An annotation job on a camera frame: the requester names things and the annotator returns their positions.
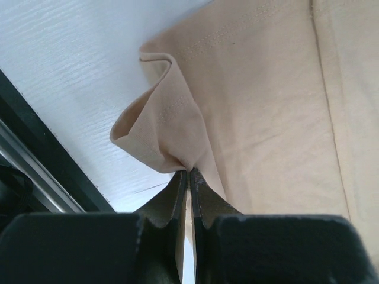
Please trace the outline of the beige t shirt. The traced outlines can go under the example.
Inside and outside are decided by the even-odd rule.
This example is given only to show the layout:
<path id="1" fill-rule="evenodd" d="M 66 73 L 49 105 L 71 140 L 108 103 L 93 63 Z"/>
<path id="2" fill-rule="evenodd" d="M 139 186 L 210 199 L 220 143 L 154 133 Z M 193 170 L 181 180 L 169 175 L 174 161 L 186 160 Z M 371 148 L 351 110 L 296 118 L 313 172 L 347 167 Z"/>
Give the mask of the beige t shirt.
<path id="1" fill-rule="evenodd" d="M 139 60 L 111 141 L 242 214 L 239 283 L 378 282 L 377 1 L 213 1 Z"/>

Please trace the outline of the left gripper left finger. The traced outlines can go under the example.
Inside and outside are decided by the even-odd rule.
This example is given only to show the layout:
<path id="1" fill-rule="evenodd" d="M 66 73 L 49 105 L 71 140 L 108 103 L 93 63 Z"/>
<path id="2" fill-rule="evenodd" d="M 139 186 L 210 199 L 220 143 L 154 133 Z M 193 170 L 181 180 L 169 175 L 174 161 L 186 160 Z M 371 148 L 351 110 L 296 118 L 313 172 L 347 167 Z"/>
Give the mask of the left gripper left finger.
<path id="1" fill-rule="evenodd" d="M 143 218 L 136 257 L 136 283 L 182 283 L 187 172 L 136 212 Z"/>

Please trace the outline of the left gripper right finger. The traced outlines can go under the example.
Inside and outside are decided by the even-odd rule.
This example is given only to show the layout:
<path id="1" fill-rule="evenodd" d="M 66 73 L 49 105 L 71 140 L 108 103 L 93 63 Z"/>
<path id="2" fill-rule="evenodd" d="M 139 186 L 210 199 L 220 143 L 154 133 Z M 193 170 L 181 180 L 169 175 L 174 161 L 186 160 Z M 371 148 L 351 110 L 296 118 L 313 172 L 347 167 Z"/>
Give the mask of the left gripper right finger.
<path id="1" fill-rule="evenodd" d="M 246 249 L 238 219 L 242 214 L 210 187 L 198 169 L 192 169 L 189 178 L 195 282 L 239 283 Z"/>

